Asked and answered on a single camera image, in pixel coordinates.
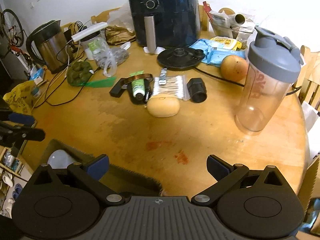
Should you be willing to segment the marble pattern nail clipper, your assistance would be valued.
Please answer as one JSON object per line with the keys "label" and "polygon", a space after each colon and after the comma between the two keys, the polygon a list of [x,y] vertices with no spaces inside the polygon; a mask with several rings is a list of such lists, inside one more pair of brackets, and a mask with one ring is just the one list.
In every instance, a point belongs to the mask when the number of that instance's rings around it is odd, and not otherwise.
{"label": "marble pattern nail clipper", "polygon": [[159,75],[159,85],[165,85],[167,83],[167,68],[162,68],[160,75]]}

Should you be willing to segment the glass bowl with clutter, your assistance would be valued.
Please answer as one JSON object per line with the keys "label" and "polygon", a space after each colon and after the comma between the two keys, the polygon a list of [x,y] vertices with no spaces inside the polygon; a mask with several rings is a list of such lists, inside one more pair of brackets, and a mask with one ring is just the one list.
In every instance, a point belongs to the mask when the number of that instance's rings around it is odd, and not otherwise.
{"label": "glass bowl with clutter", "polygon": [[236,14],[229,8],[213,11],[207,2],[203,2],[203,9],[215,36],[233,38],[245,43],[254,32],[256,23],[253,16]]}

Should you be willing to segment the yellow plastic bag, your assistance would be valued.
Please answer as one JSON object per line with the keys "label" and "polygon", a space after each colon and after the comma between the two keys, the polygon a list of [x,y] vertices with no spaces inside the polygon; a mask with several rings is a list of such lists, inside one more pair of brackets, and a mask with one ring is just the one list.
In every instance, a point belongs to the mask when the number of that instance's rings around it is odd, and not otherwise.
{"label": "yellow plastic bag", "polygon": [[34,99],[31,91],[35,88],[33,80],[15,86],[3,96],[4,101],[16,113],[31,115],[31,103]]}

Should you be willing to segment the small black rectangular box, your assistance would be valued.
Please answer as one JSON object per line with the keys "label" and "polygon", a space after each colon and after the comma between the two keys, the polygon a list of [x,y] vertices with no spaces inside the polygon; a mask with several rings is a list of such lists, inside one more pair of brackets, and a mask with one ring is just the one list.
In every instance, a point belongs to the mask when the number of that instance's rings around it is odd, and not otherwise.
{"label": "small black rectangular box", "polygon": [[123,84],[124,80],[125,80],[125,78],[119,79],[119,81],[110,90],[110,92],[109,92],[110,96],[112,96],[114,98],[119,98],[122,96],[122,94],[127,89],[127,85]]}

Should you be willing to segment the orange fruit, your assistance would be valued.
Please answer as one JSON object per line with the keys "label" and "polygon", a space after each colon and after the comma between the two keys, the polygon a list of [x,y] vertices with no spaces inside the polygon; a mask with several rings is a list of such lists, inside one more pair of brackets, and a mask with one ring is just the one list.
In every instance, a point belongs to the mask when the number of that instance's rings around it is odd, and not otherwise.
{"label": "orange fruit", "polygon": [[229,81],[241,81],[247,76],[248,62],[242,57],[229,55],[223,59],[220,72],[222,77]]}

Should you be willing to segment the stainless steel electric kettle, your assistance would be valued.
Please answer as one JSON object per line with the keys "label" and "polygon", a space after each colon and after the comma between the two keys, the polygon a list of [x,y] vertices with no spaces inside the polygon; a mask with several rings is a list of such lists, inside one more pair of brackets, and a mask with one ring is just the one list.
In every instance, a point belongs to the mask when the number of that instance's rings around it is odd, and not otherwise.
{"label": "stainless steel electric kettle", "polygon": [[26,39],[25,46],[31,58],[47,66],[52,74],[64,70],[68,60],[74,59],[70,45],[60,27],[60,20],[51,20],[37,27]]}

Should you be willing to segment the small teal jar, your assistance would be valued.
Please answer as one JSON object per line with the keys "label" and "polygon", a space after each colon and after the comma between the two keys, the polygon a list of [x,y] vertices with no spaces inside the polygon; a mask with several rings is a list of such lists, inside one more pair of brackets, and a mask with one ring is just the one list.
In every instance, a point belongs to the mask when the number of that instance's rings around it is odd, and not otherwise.
{"label": "small teal jar", "polygon": [[39,87],[37,87],[37,86],[33,87],[31,90],[31,95],[34,98],[38,98],[41,95],[41,91],[40,91]]}

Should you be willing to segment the black kettle base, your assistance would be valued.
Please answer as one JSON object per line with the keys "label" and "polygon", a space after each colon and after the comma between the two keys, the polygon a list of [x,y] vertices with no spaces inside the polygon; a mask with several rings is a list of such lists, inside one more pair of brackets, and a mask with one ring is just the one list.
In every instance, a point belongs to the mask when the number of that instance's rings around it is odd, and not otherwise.
{"label": "black kettle base", "polygon": [[186,71],[197,67],[205,58],[201,49],[189,47],[165,49],[157,56],[158,64],[171,71]]}

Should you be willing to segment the bicycle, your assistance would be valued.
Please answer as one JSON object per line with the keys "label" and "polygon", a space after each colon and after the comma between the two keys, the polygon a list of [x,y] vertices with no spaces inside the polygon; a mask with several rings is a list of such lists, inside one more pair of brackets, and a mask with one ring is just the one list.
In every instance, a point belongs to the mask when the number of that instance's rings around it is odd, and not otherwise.
{"label": "bicycle", "polygon": [[1,13],[1,30],[8,41],[8,51],[16,56],[23,55],[24,30],[17,15],[11,9]]}

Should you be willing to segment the blue tissue box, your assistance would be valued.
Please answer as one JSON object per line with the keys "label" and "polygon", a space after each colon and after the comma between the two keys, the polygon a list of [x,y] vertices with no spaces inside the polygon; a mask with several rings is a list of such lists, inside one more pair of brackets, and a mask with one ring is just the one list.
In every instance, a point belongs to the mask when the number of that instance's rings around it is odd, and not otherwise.
{"label": "blue tissue box", "polygon": [[33,80],[35,85],[39,85],[44,81],[44,70],[43,68],[37,69],[33,67],[30,72],[30,80]]}

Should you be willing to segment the blue wet wipes pack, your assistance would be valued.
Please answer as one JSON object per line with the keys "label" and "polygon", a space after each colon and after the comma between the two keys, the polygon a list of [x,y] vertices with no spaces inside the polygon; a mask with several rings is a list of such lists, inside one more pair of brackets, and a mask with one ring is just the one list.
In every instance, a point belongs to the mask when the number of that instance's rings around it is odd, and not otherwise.
{"label": "blue wet wipes pack", "polygon": [[203,50],[204,58],[202,59],[202,63],[220,67],[223,59],[230,55],[235,55],[246,59],[244,50],[229,50],[223,49],[220,46],[213,47],[214,41],[207,39],[199,39],[195,43],[193,43],[190,48]]}

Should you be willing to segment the yellow cat-shaped case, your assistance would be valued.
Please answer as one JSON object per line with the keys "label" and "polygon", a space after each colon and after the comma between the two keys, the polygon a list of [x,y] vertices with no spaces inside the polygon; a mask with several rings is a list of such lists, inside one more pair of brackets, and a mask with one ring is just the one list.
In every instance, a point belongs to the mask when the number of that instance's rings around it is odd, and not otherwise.
{"label": "yellow cat-shaped case", "polygon": [[180,101],[173,95],[158,94],[152,96],[147,103],[149,114],[157,118],[175,116],[180,110]]}

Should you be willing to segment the clear plastic bag of seeds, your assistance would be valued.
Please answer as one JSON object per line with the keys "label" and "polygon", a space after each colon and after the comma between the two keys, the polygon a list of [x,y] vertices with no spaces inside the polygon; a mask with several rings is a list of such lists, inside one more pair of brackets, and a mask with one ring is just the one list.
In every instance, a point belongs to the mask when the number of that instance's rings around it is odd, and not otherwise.
{"label": "clear plastic bag of seeds", "polygon": [[105,77],[115,76],[118,66],[129,58],[127,50],[109,47],[102,37],[95,38],[88,46],[96,65],[103,70]]}

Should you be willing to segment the white computer mouse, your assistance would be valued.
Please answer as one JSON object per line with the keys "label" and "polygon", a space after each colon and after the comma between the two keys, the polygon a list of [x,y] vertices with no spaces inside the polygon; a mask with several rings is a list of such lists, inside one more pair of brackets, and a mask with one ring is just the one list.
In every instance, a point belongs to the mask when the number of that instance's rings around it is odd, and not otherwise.
{"label": "white computer mouse", "polygon": [[53,169],[67,168],[68,165],[74,162],[76,162],[76,160],[64,150],[54,151],[47,161]]}

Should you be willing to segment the black round cap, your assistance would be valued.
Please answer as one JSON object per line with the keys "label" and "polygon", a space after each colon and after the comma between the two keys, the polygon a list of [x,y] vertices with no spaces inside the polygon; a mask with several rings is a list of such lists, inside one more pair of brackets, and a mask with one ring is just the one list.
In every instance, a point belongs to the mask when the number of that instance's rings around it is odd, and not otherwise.
{"label": "black round cap", "polygon": [[132,81],[127,85],[130,100],[135,105],[145,105],[151,97],[152,90],[147,79]]}

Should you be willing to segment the clear shaker bottle grey lid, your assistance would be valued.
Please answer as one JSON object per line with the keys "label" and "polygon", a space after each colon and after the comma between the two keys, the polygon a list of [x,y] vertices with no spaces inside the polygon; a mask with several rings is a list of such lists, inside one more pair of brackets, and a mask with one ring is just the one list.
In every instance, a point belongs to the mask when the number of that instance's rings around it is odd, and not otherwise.
{"label": "clear shaker bottle grey lid", "polygon": [[237,127],[260,133],[274,116],[289,88],[297,81],[303,59],[287,37],[256,26],[256,38],[248,49],[248,72],[239,107]]}

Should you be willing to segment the white tub with green label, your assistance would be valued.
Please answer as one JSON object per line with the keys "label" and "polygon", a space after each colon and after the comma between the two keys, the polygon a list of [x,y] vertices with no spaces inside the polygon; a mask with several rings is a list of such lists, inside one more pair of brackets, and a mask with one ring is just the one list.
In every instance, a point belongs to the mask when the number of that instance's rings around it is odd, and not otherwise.
{"label": "white tub with green label", "polygon": [[101,37],[101,32],[97,31],[97,32],[92,33],[92,34],[90,34],[80,40],[80,44],[82,45],[82,48],[87,56],[87,59],[90,61],[92,61],[94,59],[93,59],[93,54],[91,52],[89,45],[91,43],[93,43],[94,40],[96,40],[97,38],[100,38],[100,37]]}

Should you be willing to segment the dark blue air fryer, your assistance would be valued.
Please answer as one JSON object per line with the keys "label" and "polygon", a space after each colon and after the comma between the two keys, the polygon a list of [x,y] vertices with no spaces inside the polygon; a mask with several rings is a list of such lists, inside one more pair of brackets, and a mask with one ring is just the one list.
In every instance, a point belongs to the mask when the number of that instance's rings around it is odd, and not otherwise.
{"label": "dark blue air fryer", "polygon": [[136,40],[146,53],[186,47],[200,36],[199,0],[129,0]]}

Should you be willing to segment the green net bag of nuts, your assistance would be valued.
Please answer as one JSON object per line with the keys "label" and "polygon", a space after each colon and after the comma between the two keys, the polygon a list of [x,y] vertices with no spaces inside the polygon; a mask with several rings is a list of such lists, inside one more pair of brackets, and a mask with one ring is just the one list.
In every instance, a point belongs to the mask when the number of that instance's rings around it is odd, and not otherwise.
{"label": "green net bag of nuts", "polygon": [[67,70],[67,82],[73,87],[91,87],[105,88],[112,87],[115,84],[116,78],[104,77],[100,80],[91,81],[92,76],[99,70],[94,70],[88,61],[77,61],[72,64]]}

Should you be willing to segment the green cream tube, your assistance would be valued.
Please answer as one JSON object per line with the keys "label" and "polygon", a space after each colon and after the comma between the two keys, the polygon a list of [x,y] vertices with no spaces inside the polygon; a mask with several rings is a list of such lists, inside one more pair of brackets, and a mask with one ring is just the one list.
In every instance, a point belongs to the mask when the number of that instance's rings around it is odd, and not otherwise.
{"label": "green cream tube", "polygon": [[131,86],[133,97],[139,101],[143,100],[145,96],[144,80],[140,79],[137,81],[133,81],[131,82]]}

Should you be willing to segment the white long handheld device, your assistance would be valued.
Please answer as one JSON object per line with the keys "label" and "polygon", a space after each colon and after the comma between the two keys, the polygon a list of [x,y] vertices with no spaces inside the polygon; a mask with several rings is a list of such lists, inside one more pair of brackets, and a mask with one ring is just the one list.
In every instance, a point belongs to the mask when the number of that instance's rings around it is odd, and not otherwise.
{"label": "white long handheld device", "polygon": [[83,31],[80,31],[80,32],[74,34],[72,36],[72,40],[74,42],[78,42],[81,39],[97,32],[97,31],[101,31],[102,29],[105,29],[107,26],[108,26],[107,22],[99,22],[97,24],[90,26],[89,28],[84,29]]}

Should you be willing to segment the black hexagonal cylinder part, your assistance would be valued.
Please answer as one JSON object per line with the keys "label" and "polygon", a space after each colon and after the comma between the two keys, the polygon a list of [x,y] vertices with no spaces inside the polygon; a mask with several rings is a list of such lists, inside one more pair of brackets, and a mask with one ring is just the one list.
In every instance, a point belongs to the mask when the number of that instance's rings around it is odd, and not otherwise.
{"label": "black hexagonal cylinder part", "polygon": [[200,77],[191,78],[187,83],[190,99],[194,103],[202,103],[207,99],[207,90]]}

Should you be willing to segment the wooden chair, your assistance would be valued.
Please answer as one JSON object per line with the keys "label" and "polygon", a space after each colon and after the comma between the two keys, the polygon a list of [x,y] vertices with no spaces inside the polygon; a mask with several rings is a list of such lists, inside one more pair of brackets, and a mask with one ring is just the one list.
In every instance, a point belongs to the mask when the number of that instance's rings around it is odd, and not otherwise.
{"label": "wooden chair", "polygon": [[303,56],[304,64],[295,88],[300,88],[296,92],[300,103],[306,102],[315,110],[319,111],[319,51],[311,52],[310,48],[302,45],[300,53]]}

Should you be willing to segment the bag of cotton swabs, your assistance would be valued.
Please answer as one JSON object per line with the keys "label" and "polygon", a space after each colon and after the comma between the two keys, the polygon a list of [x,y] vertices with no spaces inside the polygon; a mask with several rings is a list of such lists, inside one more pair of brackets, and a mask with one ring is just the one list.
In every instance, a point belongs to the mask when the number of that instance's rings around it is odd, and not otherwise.
{"label": "bag of cotton swabs", "polygon": [[153,95],[168,94],[179,100],[188,101],[190,95],[184,75],[167,76],[166,82],[160,77],[155,77],[153,83]]}

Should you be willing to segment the yellow wipes pack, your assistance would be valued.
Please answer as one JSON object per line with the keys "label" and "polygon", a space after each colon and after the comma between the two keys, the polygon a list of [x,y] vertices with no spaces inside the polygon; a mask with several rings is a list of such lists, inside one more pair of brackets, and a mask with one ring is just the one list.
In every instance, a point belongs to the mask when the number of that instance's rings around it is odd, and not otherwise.
{"label": "yellow wipes pack", "polygon": [[240,41],[229,37],[216,36],[211,38],[210,41],[213,48],[225,50],[240,50],[242,48],[242,43]]}

